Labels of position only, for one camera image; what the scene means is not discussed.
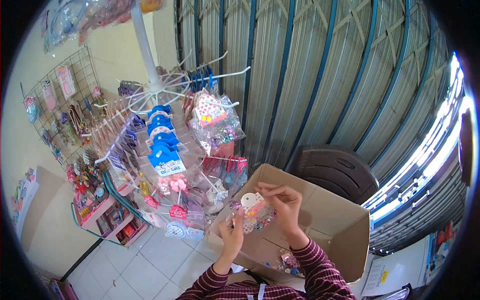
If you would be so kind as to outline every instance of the hand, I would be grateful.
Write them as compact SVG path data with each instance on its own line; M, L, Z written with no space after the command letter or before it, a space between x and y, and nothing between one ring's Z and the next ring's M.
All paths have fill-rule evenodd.
M274 185L258 182L255 190L267 199L278 218L278 225L285 234L295 232L298 228L298 219L302 195L300 192L286 185Z
M298 225L302 194L286 185L258 182L255 190L267 199L274 209L278 226L286 236L290 247L301 249L308 245L310 239Z
M235 215L235 227L228 226L226 221L218 224L218 229L223 240L223 251L219 259L213 265L214 271L218 274L227 274L235 257L243 244L243 219L245 213L241 207Z

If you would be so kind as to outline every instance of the striped sweater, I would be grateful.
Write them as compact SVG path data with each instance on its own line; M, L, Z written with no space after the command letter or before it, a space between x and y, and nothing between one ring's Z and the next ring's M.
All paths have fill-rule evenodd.
M305 248L292 253L305 271L306 293L283 285L266 286L264 300L356 300L335 264L315 242L310 240ZM230 269L227 275L217 274L212 265L177 300L243 300L247 294L257 299L260 285L256 282L242 281L226 286L231 273Z

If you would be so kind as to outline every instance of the maroon striped sleeve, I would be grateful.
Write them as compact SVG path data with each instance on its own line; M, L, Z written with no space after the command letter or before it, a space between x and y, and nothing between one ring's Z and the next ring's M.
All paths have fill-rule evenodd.
M228 276L232 274L232 269L226 275L220 275L213 270L211 265L198 279L192 287L186 290L177 300L199 300L206 297L213 291L222 288L227 283Z
M291 251L305 271L305 291L311 299L356 300L335 264L314 241Z

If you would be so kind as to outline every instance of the white pole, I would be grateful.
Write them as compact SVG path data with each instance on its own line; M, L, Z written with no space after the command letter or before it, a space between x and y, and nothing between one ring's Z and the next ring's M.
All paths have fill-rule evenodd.
M145 30L145 23L142 16L140 2L137 2L135 7L132 9L132 22L133 27L135 28L138 46L140 47L140 53L144 59L145 68L147 69L148 78L150 79L150 87L154 91L160 91L165 88L165 84L160 80L158 74L156 73L152 51L150 50L150 45L148 44L147 32Z

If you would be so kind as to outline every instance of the yellow wall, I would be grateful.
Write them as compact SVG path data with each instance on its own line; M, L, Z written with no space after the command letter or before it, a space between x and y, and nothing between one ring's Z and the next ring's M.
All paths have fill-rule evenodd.
M49 9L52 10L55 3L57 1L53 1ZM164 67L173 67L177 60L173 32L173 4L169 3L162 11L144 15L144 21L154 60L158 62L158 57L161 57ZM157 37L156 34L160 31L161 36ZM155 45L160 40L168 42L162 43L162 47L156 49ZM98 83L106 95L116 94L118 88L116 78L142 83L147 81L148 77L131 22L91 32L87 45L91 50ZM13 195L17 181L29 167L43 167L49 175L47 176L49 182L46 184L57 185L53 197L34 199L34 201L37 198L41 199L44 203L38 205L38 209L29 210L25 225L33 220L35 225L38 225L31 229L32 232L22 234L30 237L28 241L22 239L22 244L32 263L62 277L97 238L74 224L70 213L73 192L66 181L66 174L40 140L33 125L28 122L20 90L22 82L24 92L28 93L47 72L79 49L78 41L68 41L49 54L43 53L42 46L40 20L36 20L18 53L3 99L1 179L7 199Z

